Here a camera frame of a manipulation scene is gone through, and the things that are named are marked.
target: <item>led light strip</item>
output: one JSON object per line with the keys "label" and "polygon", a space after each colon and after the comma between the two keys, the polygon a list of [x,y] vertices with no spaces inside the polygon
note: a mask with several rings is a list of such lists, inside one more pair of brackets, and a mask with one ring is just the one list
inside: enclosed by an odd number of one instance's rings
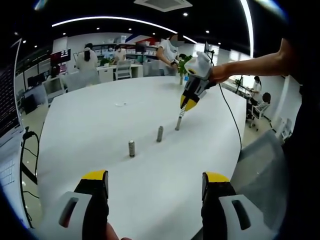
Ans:
{"label": "led light strip", "polygon": [[254,57],[254,26],[247,0],[240,0],[245,14],[246,24],[248,25],[249,41],[250,41],[250,57]]}
{"label": "led light strip", "polygon": [[[59,26],[59,25],[62,25],[62,24],[67,24],[67,23],[72,23],[72,22],[76,22],[76,21],[81,21],[81,20],[91,20],[91,19],[116,19],[116,20],[126,20],[126,21],[132,21],[132,22],[137,22],[137,23],[141,23],[141,24],[148,24],[148,25],[151,25],[151,26],[154,26],[154,27],[157,27],[157,28],[160,28],[160,29],[164,29],[164,30],[167,30],[171,33],[174,33],[174,34],[177,34],[178,32],[177,31],[173,31],[169,28],[166,28],[164,26],[160,26],[160,25],[157,25],[157,24],[154,24],[154,23],[151,23],[151,22],[148,22],[148,21],[142,21],[142,20],[138,20],[138,19],[133,19],[133,18],[127,18],[127,17],[120,17],[120,16],[87,16],[87,17],[80,17],[80,18],[75,18],[75,19],[70,19],[70,20],[67,20],[67,21],[62,21],[62,22],[58,22],[58,23],[55,23],[52,25],[52,27],[56,27],[56,26]],[[193,42],[194,44],[197,44],[196,41],[192,40],[191,38],[187,37],[187,36],[183,36],[185,39]]]}

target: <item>hand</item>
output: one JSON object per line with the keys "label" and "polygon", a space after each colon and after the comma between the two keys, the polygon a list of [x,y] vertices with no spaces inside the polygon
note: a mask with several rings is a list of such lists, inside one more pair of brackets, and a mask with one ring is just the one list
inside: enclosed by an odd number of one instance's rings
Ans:
{"label": "hand", "polygon": [[174,70],[178,71],[178,65],[177,65],[176,63],[173,64],[173,65],[171,65],[171,67],[172,67]]}
{"label": "hand", "polygon": [[209,77],[209,80],[211,82],[215,82],[217,84],[219,83],[223,83],[224,81],[226,81],[228,78],[230,77],[230,75],[227,72],[227,68],[226,65],[219,65],[219,66],[214,66],[211,69],[211,75]]}
{"label": "hand", "polygon": [[[111,226],[110,223],[106,224],[106,240],[119,240],[114,228]],[[124,237],[121,238],[121,240],[132,240],[130,238]]]}

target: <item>air conditioning vent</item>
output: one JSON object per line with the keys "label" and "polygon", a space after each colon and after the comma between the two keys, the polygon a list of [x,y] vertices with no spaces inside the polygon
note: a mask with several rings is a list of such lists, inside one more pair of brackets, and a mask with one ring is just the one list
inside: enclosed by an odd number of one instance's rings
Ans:
{"label": "air conditioning vent", "polygon": [[192,4],[186,0],[135,0],[134,3],[153,8],[161,12],[169,12],[192,7]]}

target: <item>silver cylinder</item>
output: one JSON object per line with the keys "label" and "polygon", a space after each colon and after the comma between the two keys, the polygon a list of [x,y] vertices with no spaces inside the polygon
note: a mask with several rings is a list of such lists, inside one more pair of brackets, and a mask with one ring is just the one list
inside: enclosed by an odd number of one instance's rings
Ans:
{"label": "silver cylinder", "polygon": [[178,118],[178,122],[176,123],[176,127],[175,127],[175,130],[176,130],[176,131],[179,131],[179,129],[180,129],[181,119],[182,119],[182,117],[180,116],[180,117]]}
{"label": "silver cylinder", "polygon": [[133,140],[129,141],[129,156],[134,157],[136,155],[135,142]]}
{"label": "silver cylinder", "polygon": [[158,129],[158,137],[156,138],[156,141],[160,143],[162,141],[162,135],[164,134],[164,127],[160,126]]}

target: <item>green plant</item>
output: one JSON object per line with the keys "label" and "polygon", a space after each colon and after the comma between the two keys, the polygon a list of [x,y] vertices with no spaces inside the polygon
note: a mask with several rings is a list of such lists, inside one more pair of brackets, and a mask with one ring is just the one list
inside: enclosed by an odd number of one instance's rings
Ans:
{"label": "green plant", "polygon": [[185,69],[185,64],[186,62],[188,62],[190,59],[192,59],[192,56],[186,56],[185,58],[181,59],[179,61],[179,66],[178,66],[178,73],[180,74],[180,77],[182,77],[183,75],[187,74],[187,70]]}
{"label": "green plant", "polygon": [[105,64],[109,64],[111,60],[109,58],[102,58],[100,61],[100,66],[104,66]]}
{"label": "green plant", "polygon": [[234,80],[234,84],[235,85],[241,85],[241,79],[236,79],[236,80]]}

